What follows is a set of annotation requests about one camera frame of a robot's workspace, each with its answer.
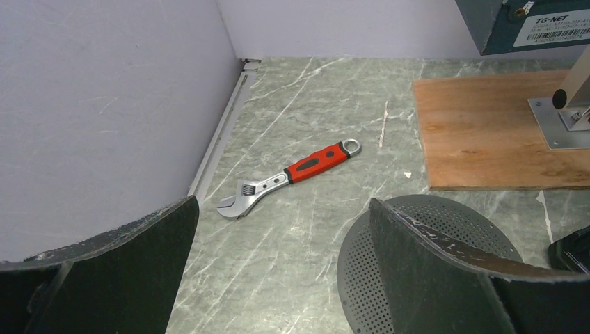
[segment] adjustable wrench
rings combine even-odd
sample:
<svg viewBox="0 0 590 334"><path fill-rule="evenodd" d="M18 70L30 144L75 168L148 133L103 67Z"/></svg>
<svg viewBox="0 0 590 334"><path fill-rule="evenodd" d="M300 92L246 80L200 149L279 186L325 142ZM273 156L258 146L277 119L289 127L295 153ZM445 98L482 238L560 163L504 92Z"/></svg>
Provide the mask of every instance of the adjustable wrench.
<svg viewBox="0 0 590 334"><path fill-rule="evenodd" d="M347 139L297 161L264 181L239 180L236 195L222 199L217 205L217 212L229 220L240 219L247 215L264 195L318 175L359 152L360 143L354 139Z"/></svg>

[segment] bolt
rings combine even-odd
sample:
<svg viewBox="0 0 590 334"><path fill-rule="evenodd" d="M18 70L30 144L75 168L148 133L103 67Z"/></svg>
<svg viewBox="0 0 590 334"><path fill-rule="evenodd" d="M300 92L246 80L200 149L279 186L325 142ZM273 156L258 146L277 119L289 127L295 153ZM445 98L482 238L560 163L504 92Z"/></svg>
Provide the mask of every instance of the bolt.
<svg viewBox="0 0 590 334"><path fill-rule="evenodd" d="M516 11L514 11L514 16L516 17L523 17L527 14L527 11L524 8L519 8Z"/></svg>

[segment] red rubber handle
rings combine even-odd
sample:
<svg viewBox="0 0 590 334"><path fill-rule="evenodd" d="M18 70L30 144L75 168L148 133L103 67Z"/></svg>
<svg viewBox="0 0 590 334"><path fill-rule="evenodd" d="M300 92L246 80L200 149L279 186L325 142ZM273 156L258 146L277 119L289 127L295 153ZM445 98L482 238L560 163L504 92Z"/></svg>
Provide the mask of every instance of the red rubber handle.
<svg viewBox="0 0 590 334"><path fill-rule="evenodd" d="M289 183L293 184L325 172L348 158L350 158L350 154L344 149L344 144L340 141L297 161L285 168L284 172L289 178Z"/></svg>

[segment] chrome wrench head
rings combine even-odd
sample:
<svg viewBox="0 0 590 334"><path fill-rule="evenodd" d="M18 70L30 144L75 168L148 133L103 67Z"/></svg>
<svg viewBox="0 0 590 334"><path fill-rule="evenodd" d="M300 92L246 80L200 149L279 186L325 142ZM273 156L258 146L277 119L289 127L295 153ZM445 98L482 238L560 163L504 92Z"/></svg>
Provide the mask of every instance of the chrome wrench head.
<svg viewBox="0 0 590 334"><path fill-rule="evenodd" d="M222 199L217 205L217 212L231 221L240 219L247 215L263 196L287 184L289 180L283 172L261 182L239 180L236 195Z"/></svg>

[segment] wrench hanging hole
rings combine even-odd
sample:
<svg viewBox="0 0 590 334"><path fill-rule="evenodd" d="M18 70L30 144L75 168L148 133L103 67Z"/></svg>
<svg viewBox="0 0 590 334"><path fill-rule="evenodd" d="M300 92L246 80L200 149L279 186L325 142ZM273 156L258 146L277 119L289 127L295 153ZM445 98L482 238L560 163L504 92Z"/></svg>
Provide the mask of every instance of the wrench hanging hole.
<svg viewBox="0 0 590 334"><path fill-rule="evenodd" d="M354 150L356 150L358 148L358 144L355 143L355 142L353 142L353 141L347 141L344 144L344 148L346 148L349 151L354 151Z"/></svg>

